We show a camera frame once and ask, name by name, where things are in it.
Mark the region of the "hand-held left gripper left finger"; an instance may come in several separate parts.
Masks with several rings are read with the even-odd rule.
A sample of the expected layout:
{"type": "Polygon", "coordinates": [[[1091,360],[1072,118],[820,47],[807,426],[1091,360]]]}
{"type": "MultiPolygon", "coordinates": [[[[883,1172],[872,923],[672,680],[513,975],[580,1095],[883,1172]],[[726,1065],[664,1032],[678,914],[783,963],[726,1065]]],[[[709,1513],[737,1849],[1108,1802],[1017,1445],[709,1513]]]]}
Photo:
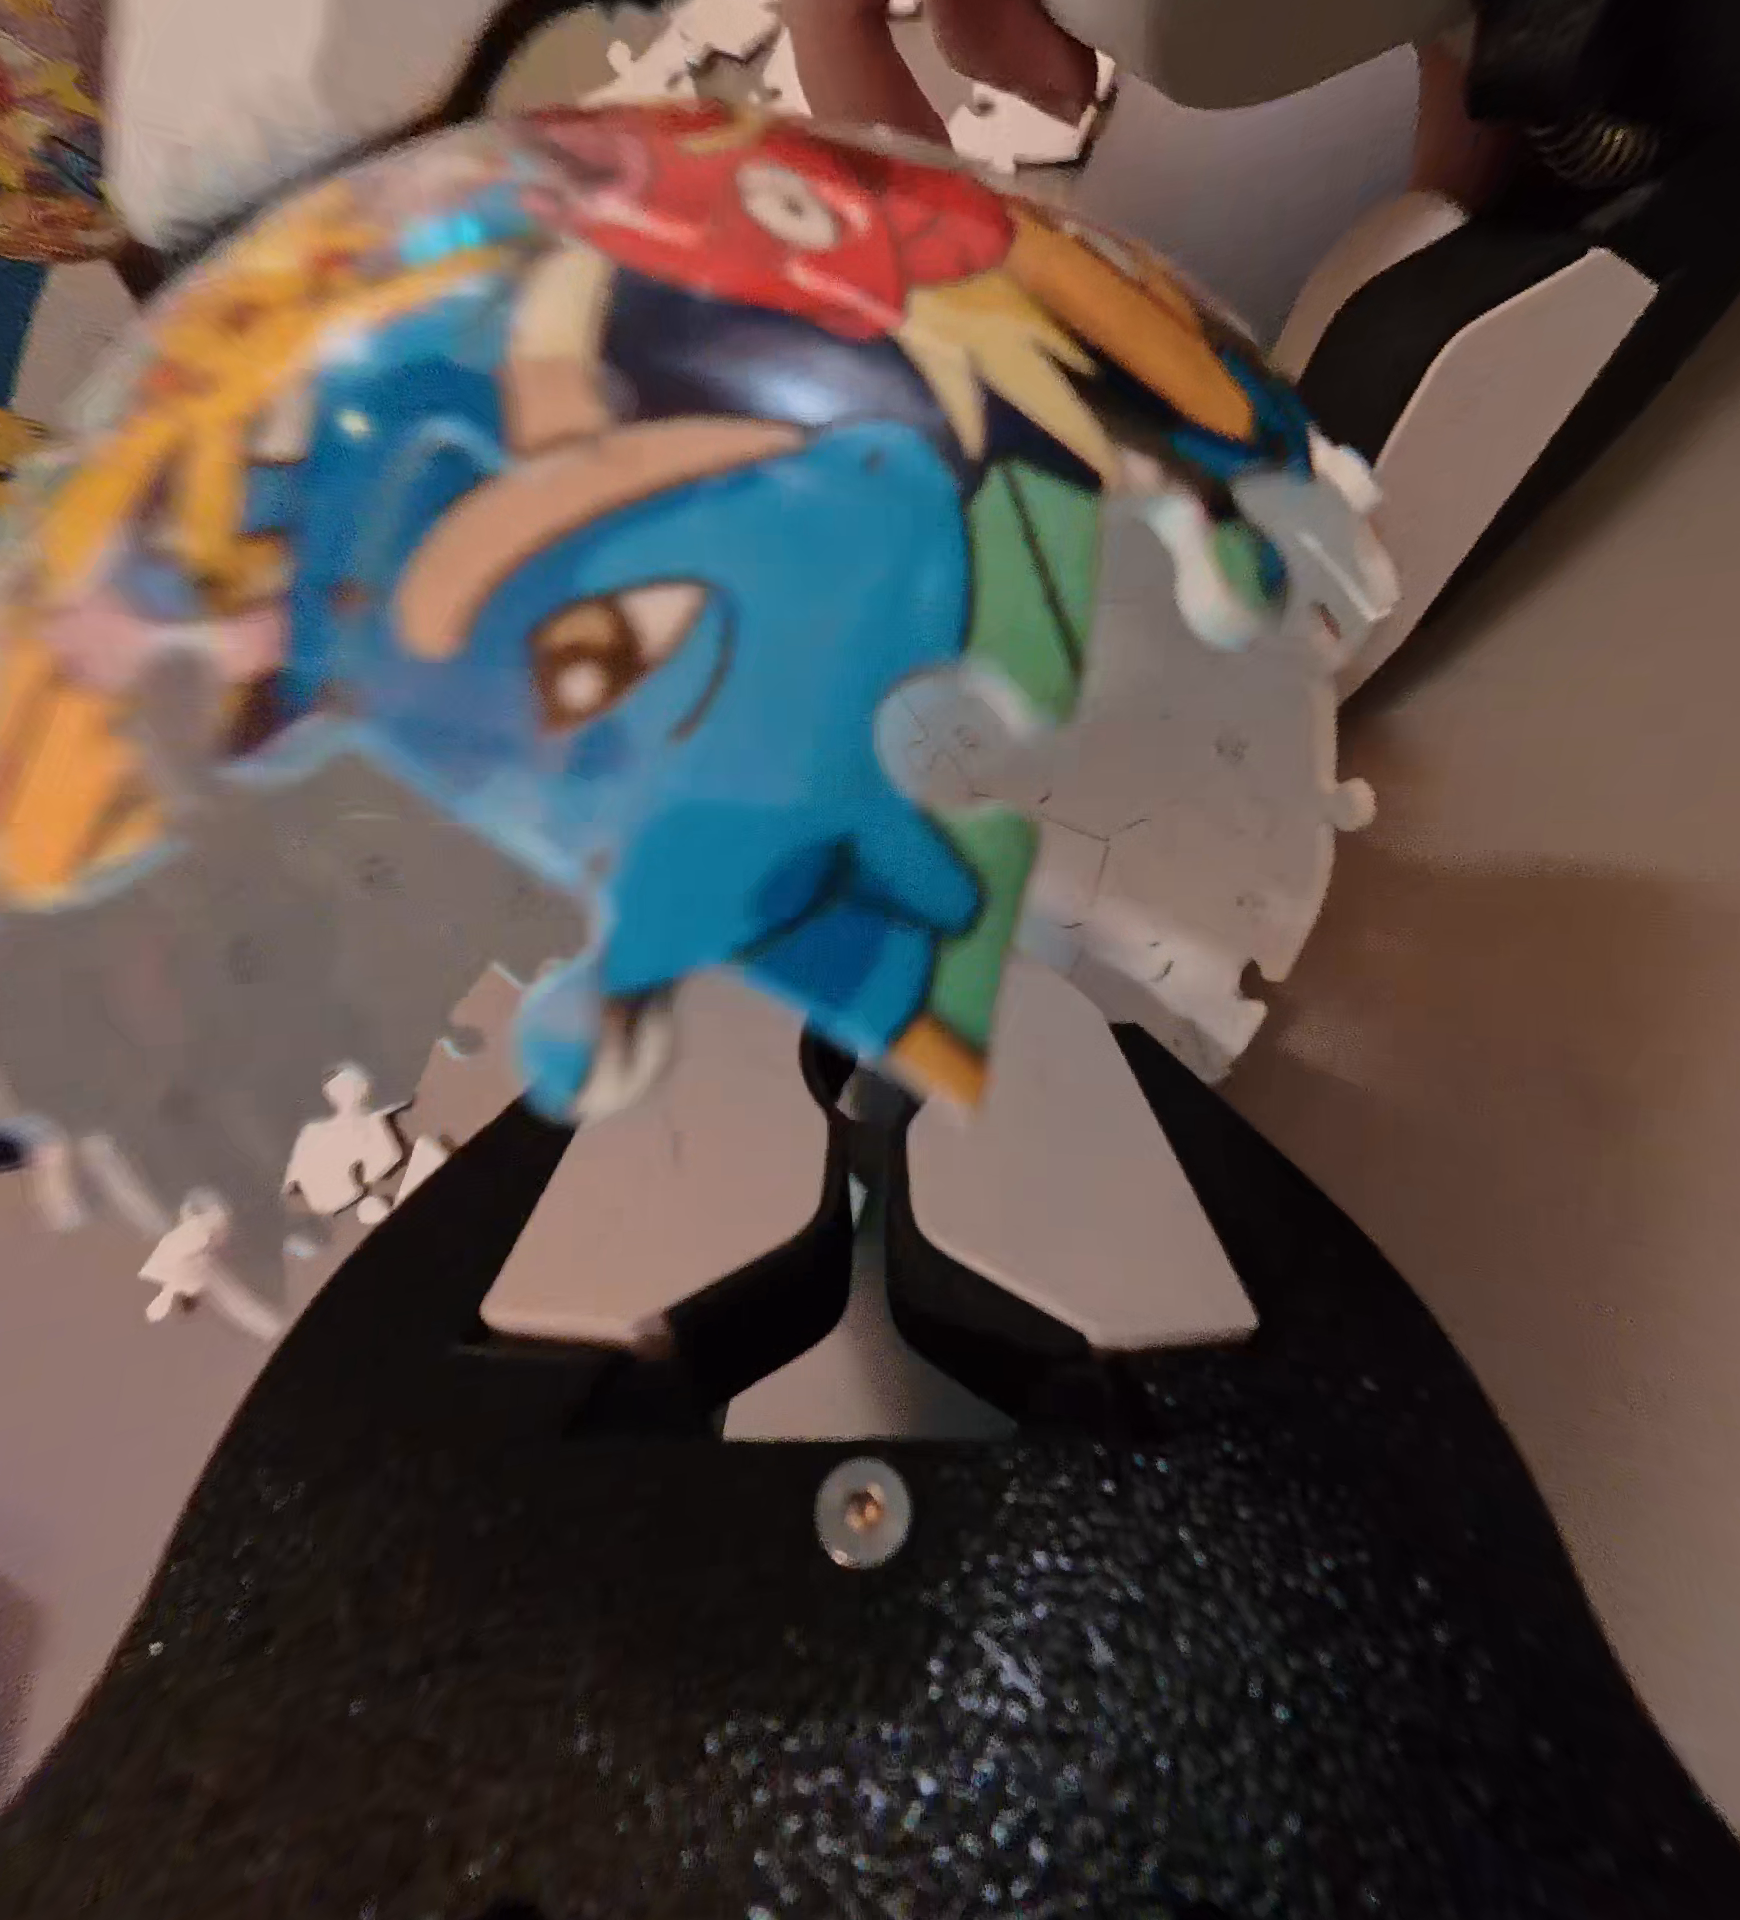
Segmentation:
{"type": "Polygon", "coordinates": [[[498,1337],[802,1355],[851,1291],[849,1193],[797,1027],[686,1027],[661,1082],[583,1125],[481,1304],[498,1337]]]}

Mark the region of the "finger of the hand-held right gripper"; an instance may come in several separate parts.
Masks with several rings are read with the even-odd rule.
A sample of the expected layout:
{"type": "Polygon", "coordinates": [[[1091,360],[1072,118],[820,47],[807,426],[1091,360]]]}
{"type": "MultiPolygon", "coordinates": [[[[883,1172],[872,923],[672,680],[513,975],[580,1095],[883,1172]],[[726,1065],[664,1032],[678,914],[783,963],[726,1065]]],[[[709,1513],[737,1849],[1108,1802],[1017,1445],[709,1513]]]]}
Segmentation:
{"type": "Polygon", "coordinates": [[[1651,279],[1593,248],[1437,352],[1373,469],[1394,600],[1339,666],[1339,699],[1428,617],[1655,296],[1651,279]]]}
{"type": "Polygon", "coordinates": [[[1294,383],[1354,292],[1470,218],[1470,209],[1450,196],[1396,196],[1367,209],[1305,279],[1271,350],[1271,366],[1294,383]]]}

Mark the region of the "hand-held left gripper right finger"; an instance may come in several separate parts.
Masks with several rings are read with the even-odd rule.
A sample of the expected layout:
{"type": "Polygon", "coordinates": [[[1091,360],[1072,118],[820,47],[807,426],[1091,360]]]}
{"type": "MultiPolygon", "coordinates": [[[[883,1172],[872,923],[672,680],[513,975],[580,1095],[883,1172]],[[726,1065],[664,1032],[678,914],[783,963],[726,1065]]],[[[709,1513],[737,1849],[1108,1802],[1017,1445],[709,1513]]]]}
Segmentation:
{"type": "Polygon", "coordinates": [[[1232,1343],[1258,1316],[1106,1019],[1005,991],[974,1108],[930,1097],[888,1179],[889,1308],[944,1339],[1232,1343]]]}

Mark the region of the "colourful puzzle ball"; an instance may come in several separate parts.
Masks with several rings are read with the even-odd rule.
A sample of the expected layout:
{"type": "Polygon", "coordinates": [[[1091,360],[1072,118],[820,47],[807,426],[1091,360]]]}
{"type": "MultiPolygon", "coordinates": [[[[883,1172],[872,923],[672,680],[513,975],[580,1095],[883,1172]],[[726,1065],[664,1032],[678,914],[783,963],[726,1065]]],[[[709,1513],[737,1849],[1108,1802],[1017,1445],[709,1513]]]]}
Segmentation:
{"type": "Polygon", "coordinates": [[[895,733],[1066,745],[1115,538],[1184,655],[1390,611],[1370,465],[1166,262],[716,104],[482,117],[138,310],[0,493],[0,1170],[149,1316],[388,1213],[487,969],[587,1125],[730,983],[974,1108],[1038,825],[895,733]]]}

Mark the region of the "person's right hand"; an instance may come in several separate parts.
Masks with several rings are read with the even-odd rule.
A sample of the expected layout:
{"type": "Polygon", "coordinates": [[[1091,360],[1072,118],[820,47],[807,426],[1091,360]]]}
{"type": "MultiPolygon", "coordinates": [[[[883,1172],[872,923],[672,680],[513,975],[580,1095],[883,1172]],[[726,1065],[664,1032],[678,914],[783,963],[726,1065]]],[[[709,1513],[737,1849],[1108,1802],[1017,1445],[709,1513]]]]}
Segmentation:
{"type": "MultiPolygon", "coordinates": [[[[783,2],[809,112],[834,125],[951,144],[889,37],[883,2],[783,2]]],[[[1097,102],[1098,62],[1036,2],[929,2],[923,21],[936,53],[976,84],[1026,101],[1076,125],[1097,102]]]]}

